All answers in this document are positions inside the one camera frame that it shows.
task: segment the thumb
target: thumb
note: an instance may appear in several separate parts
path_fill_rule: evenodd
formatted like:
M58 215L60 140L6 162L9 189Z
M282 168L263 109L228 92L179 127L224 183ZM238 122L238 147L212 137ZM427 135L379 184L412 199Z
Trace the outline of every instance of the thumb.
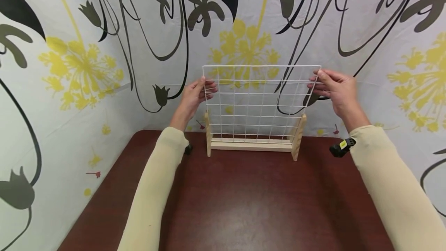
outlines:
M193 90L194 94L199 95L200 92L202 91L202 89L204 88L205 83L206 83L206 78L204 76L202 76L199 79L197 86L194 87L194 90Z
M337 84L337 82L334 81L328 74L323 72L323 70L319 70L317 72L317 77L319 78L320 82L328 87L328 89L331 89L335 84Z

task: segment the arm sleeve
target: arm sleeve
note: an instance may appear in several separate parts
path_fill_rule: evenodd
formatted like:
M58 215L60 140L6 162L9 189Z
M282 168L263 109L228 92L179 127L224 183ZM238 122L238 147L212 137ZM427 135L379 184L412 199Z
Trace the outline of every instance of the arm sleeve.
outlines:
M446 228L382 128L350 133L350 149L384 228L397 251L445 251Z
M161 217L188 144L182 131L162 131L141 175L118 251L158 251Z

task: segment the wire grid panel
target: wire grid panel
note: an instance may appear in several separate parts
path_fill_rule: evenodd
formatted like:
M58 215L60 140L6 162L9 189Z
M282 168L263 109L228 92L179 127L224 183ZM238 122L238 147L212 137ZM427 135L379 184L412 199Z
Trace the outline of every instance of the wire grid panel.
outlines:
M218 87L212 99L206 97L213 140L252 142L254 138L255 142L278 143L284 136L292 137L290 133L305 113L313 92L307 84L316 83L309 78L320 68L319 65L203 66L203 75Z

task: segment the wooden tabletop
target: wooden tabletop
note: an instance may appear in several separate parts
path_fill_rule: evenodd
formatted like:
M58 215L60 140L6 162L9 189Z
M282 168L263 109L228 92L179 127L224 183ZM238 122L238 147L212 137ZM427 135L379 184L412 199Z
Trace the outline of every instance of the wooden tabletop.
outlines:
M114 251L159 131L139 131L65 238L60 251ZM350 155L334 138L304 137L290 153L212 151L188 133L161 225L168 251L393 250Z

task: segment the wooden upright post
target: wooden upright post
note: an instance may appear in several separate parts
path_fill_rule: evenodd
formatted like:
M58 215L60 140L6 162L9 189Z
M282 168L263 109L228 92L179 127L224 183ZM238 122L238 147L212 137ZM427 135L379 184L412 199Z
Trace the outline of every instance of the wooden upright post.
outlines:
M204 121L206 123L206 149L208 151L208 157L211 157L212 134L211 134L211 126L209 125L208 111L206 111L206 113L204 114Z
M302 118L300 118L299 122L297 122L296 133L294 134L294 138L291 143L291 155L293 156L294 161L297 161L297 156L299 155L300 142L302 141L305 123L306 115L303 114Z

